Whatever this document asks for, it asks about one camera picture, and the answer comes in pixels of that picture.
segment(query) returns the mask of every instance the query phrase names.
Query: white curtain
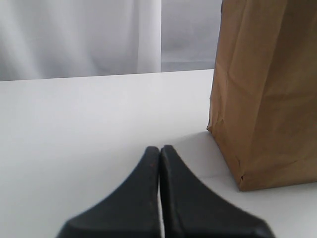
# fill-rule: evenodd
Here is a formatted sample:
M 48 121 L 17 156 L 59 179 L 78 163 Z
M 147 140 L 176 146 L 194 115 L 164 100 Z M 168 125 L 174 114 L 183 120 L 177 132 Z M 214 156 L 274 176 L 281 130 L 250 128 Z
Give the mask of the white curtain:
M 0 0 L 0 81 L 160 72 L 161 0 Z

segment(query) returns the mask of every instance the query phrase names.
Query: white table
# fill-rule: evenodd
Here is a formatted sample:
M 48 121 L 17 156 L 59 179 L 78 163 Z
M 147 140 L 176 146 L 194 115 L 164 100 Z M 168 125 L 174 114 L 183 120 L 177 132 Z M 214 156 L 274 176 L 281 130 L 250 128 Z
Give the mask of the white table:
M 317 184 L 239 192 L 206 132 L 212 70 L 0 82 L 0 237 L 54 237 L 148 145 L 175 146 L 213 191 L 278 238 L 317 237 Z

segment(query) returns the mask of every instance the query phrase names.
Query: paper bag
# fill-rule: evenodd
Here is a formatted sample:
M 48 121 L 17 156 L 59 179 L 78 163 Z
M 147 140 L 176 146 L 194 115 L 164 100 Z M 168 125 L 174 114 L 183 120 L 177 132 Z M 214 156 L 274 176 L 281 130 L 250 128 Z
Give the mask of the paper bag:
M 213 134 L 240 190 L 317 181 L 317 1 L 224 0 Z

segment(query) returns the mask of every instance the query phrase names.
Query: white tabletop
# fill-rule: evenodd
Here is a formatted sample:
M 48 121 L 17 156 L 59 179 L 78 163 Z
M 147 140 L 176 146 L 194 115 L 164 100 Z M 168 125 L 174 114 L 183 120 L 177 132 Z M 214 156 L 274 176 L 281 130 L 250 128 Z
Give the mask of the white tabletop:
M 212 70 L 0 82 L 0 237 L 55 237 L 148 145 L 172 144 L 213 191 L 277 238 L 317 237 L 317 184 L 239 192 L 206 132 Z

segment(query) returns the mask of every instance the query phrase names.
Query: brown paper bag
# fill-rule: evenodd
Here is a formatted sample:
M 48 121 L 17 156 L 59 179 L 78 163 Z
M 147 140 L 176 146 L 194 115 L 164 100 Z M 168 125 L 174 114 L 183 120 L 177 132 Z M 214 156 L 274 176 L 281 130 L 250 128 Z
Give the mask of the brown paper bag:
M 213 134 L 241 190 L 317 181 L 317 0 L 224 0 Z

